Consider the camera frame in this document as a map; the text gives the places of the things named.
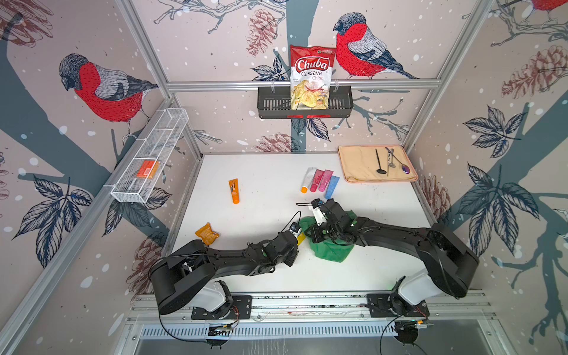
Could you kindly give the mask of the yellow toothpaste tube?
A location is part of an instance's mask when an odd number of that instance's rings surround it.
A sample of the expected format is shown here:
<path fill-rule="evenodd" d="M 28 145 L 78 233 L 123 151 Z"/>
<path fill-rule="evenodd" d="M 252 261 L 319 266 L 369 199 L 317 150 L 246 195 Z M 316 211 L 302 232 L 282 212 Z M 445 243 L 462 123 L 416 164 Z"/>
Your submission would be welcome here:
<path fill-rule="evenodd" d="M 297 237 L 297 245 L 300 246 L 305 239 L 306 239 L 305 234 L 301 232 Z"/>

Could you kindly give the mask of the green microfibre cloth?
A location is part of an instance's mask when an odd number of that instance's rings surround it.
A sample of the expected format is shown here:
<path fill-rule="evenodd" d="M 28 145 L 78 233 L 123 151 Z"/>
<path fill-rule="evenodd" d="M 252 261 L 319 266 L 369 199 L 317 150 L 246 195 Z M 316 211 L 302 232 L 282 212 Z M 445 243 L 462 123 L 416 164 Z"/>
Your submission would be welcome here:
<path fill-rule="evenodd" d="M 351 253 L 354 244 L 347 244 L 344 242 L 335 243 L 327 239 L 320 243 L 315 243 L 312 240 L 314 234 L 314 227 L 317 227 L 317 222 L 314 217 L 302 217 L 300 219 L 300 227 L 303 235 L 309 243 L 311 250 L 319 259 L 328 260 L 335 263 L 342 263 Z"/>

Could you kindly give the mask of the light blue toothpaste tube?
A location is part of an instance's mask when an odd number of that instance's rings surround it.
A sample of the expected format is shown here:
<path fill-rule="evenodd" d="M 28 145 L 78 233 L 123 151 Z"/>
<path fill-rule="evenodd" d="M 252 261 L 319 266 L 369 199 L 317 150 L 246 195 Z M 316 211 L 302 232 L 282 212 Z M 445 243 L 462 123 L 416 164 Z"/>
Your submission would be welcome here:
<path fill-rule="evenodd" d="M 332 198 L 339 181 L 340 181 L 340 178 L 338 176 L 335 176 L 335 175 L 331 176 L 330 181 L 328 183 L 327 190 L 325 192 L 325 199 L 326 200 Z"/>

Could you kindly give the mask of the light pink toothpaste tube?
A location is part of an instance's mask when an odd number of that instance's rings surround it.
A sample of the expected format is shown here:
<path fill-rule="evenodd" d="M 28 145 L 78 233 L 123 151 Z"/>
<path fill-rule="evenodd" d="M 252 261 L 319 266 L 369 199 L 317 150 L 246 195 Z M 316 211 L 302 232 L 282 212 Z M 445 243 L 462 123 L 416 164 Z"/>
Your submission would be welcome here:
<path fill-rule="evenodd" d="M 322 174 L 318 189 L 320 192 L 325 192 L 327 190 L 327 187 L 330 183 L 330 180 L 333 176 L 333 171 L 332 170 L 325 170 L 324 173 Z"/>

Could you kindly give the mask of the dark pink toothpaste tube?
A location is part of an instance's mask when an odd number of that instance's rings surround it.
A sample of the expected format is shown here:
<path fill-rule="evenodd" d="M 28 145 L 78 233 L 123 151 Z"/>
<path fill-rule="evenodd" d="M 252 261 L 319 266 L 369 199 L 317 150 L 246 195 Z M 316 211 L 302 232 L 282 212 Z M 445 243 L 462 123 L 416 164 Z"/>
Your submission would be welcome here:
<path fill-rule="evenodd" d="M 321 182 L 322 176 L 324 175 L 324 171 L 322 170 L 315 170 L 314 172 L 314 177 L 312 178 L 312 183 L 310 185 L 310 191 L 311 192 L 316 192 L 318 189 L 318 186 Z"/>

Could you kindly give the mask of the white orange-capped toothpaste tube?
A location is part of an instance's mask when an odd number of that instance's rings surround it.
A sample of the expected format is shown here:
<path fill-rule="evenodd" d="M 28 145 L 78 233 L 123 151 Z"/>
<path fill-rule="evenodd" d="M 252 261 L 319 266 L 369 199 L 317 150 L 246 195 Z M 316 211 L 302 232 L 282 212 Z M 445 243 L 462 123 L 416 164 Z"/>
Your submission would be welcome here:
<path fill-rule="evenodd" d="M 303 179 L 301 189 L 300 189 L 300 191 L 303 194 L 306 194 L 311 189 L 313 179 L 314 179 L 316 172 L 317 172 L 317 168 L 315 168 L 315 167 L 309 167 L 307 169 L 306 174 L 305 174 L 304 179 Z"/>

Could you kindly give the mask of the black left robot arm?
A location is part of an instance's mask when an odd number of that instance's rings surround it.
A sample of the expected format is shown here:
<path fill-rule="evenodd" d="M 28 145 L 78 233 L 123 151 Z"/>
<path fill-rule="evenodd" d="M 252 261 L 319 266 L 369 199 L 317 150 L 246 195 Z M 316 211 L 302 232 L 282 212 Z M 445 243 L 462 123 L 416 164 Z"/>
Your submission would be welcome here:
<path fill-rule="evenodd" d="M 168 315 L 182 309 L 214 279 L 270 274 L 281 263 L 293 266 L 300 232 L 300 224 L 293 222 L 274 239 L 249 243 L 240 250 L 213 249 L 201 240 L 193 240 L 158 259 L 148 271 L 158 313 Z"/>

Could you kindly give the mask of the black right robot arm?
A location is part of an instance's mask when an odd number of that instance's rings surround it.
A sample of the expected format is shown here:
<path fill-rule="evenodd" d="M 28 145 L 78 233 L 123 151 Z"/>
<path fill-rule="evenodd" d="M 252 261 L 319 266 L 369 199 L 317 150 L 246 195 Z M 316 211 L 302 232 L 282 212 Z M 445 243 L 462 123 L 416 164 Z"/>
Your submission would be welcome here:
<path fill-rule="evenodd" d="M 465 297 L 479 259 L 453 232 L 440 223 L 430 228 L 408 228 L 351 217 L 333 199 L 309 203 L 316 225 L 307 228 L 315 243 L 339 246 L 382 247 L 420 259 L 424 268 L 396 282 L 388 296 L 390 310 L 406 314 L 430 297 L 447 294 Z"/>

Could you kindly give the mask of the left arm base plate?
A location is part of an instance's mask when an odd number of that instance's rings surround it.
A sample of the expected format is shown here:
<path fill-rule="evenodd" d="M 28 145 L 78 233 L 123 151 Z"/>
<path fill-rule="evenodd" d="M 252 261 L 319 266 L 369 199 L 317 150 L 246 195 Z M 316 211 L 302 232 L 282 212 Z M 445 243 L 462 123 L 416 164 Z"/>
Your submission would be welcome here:
<path fill-rule="evenodd" d="M 192 309 L 192 320 L 249 320 L 251 317 L 252 296 L 232 296 L 232 303 L 223 304 L 217 311 L 208 312 L 195 307 Z"/>

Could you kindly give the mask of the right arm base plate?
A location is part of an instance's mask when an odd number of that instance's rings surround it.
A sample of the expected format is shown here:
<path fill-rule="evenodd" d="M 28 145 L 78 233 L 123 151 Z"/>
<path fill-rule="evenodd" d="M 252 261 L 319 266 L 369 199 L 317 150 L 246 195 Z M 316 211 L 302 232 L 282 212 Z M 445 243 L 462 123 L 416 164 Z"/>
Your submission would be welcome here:
<path fill-rule="evenodd" d="M 430 316 L 425 301 L 413 306 L 400 296 L 393 296 L 388 292 L 366 294 L 366 307 L 369 308 L 372 318 L 381 317 L 422 317 Z"/>

